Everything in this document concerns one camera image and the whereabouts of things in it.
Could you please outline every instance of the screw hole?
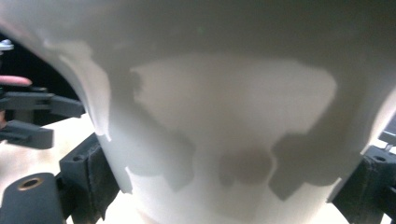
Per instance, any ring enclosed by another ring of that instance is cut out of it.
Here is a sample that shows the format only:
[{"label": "screw hole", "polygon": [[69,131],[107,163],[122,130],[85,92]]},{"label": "screw hole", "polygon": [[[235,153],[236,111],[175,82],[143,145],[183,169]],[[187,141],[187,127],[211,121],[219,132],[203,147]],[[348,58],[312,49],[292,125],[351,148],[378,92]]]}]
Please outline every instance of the screw hole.
[{"label": "screw hole", "polygon": [[385,158],[379,157],[379,156],[374,156],[374,158],[378,161],[386,161]]},{"label": "screw hole", "polygon": [[37,177],[28,179],[18,186],[18,190],[33,189],[33,188],[39,186],[42,182],[43,182],[43,179],[37,178]]},{"label": "screw hole", "polygon": [[73,161],[82,161],[82,160],[84,160],[83,156],[75,156],[75,157],[73,157]]}]

